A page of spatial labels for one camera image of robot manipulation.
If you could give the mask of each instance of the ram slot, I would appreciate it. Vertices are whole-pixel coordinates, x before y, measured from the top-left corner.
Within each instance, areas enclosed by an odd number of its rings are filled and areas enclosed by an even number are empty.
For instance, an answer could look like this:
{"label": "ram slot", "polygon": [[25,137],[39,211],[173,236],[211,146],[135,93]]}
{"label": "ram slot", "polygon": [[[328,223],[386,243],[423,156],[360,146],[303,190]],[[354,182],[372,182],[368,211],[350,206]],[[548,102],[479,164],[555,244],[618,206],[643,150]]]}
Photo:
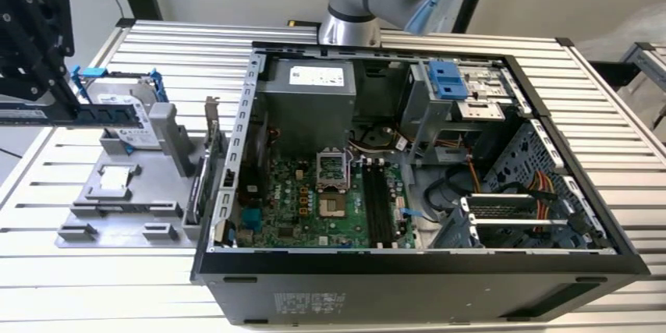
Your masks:
{"label": "ram slot", "polygon": [[363,195],[371,246],[390,248],[394,242],[394,222],[390,213],[388,186],[380,165],[363,166]]}

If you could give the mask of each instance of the power supply label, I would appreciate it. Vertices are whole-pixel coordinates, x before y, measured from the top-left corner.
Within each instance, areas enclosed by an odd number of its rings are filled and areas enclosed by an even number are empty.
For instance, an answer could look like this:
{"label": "power supply label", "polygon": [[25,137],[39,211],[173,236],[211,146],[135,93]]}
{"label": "power supply label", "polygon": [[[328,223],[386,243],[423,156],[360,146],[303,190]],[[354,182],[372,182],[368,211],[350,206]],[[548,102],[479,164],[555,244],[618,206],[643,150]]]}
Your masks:
{"label": "power supply label", "polygon": [[279,314],[340,314],[344,292],[276,292],[275,308]]}
{"label": "power supply label", "polygon": [[344,70],[322,66],[294,66],[290,71],[290,85],[343,87]]}

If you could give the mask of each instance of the blue connector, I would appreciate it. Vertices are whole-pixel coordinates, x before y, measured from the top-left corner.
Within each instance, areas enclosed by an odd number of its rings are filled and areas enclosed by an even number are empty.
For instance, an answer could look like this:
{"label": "blue connector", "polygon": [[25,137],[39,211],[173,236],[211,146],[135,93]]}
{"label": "blue connector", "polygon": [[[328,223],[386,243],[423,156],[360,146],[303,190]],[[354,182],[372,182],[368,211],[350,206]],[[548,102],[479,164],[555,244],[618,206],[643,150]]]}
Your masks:
{"label": "blue connector", "polygon": [[262,231],[262,210],[259,208],[246,207],[240,214],[240,220],[247,229],[255,232]]}
{"label": "blue connector", "polygon": [[408,216],[416,216],[419,218],[424,218],[426,215],[423,214],[423,212],[419,212],[419,211],[415,211],[415,210],[410,210],[408,208],[400,208],[399,209],[399,213],[400,214],[406,214]]}
{"label": "blue connector", "polygon": [[167,91],[164,90],[163,75],[159,74],[157,70],[149,73],[149,78],[155,81],[155,91],[157,92],[157,101],[168,103]]}
{"label": "blue connector", "polygon": [[470,96],[466,83],[460,77],[460,71],[454,62],[430,61],[428,76],[436,88],[439,99],[464,100]]}
{"label": "blue connector", "polygon": [[81,76],[79,75],[79,71],[81,70],[81,66],[73,66],[72,70],[72,81],[73,86],[79,89],[79,95],[81,95],[87,101],[92,103],[91,96],[87,94],[85,87],[83,86]]}

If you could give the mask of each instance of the metal workbench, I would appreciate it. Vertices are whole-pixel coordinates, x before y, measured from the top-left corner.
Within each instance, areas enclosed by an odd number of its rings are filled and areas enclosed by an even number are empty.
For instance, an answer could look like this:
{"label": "metal workbench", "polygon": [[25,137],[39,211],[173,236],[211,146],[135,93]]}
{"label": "metal workbench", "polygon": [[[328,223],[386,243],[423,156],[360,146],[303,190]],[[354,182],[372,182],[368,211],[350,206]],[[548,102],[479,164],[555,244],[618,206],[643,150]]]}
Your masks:
{"label": "metal workbench", "polygon": [[[205,128],[205,96],[220,98],[229,130],[251,41],[315,43],[314,28],[217,27],[139,21],[116,28],[92,64],[145,73],[157,67],[177,121]],[[324,326],[299,331],[547,331],[666,329],[666,150],[626,111],[575,48],[554,39],[386,31],[384,46],[515,55],[602,197],[626,229],[651,279],[547,324]],[[100,130],[45,129],[3,185],[0,331],[221,331],[231,328],[205,287],[189,285],[195,250],[59,249],[68,216],[101,152]],[[395,296],[399,311],[399,296]],[[271,330],[295,330],[283,327]]]}

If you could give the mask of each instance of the blue plastic clip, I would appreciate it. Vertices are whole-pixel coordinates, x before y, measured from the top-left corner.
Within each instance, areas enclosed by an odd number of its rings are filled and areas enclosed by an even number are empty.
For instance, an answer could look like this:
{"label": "blue plastic clip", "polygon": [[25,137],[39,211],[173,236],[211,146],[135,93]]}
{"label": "blue plastic clip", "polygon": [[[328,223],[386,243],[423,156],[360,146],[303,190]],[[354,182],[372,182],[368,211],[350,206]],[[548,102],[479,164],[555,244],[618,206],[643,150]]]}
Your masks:
{"label": "blue plastic clip", "polygon": [[80,76],[87,78],[104,78],[107,74],[108,74],[107,68],[88,67],[80,72]]}
{"label": "blue plastic clip", "polygon": [[419,211],[415,211],[415,210],[410,210],[408,208],[400,208],[399,209],[399,213],[400,214],[407,214],[408,216],[418,216],[420,218],[426,217],[426,215],[423,214],[423,212],[419,212]]}
{"label": "blue plastic clip", "polygon": [[460,77],[460,71],[454,62],[431,61],[430,80],[436,88],[436,95],[440,99],[464,100],[470,96],[466,83]]}
{"label": "blue plastic clip", "polygon": [[159,74],[157,70],[149,73],[149,78],[155,81],[155,91],[157,92],[157,101],[168,103],[167,91],[164,90],[163,75]]}
{"label": "blue plastic clip", "polygon": [[73,85],[79,89],[79,95],[81,95],[87,99],[87,101],[89,101],[92,103],[91,97],[87,94],[85,87],[83,86],[81,77],[79,75],[80,70],[81,70],[81,66],[73,66],[73,70],[72,70]]}

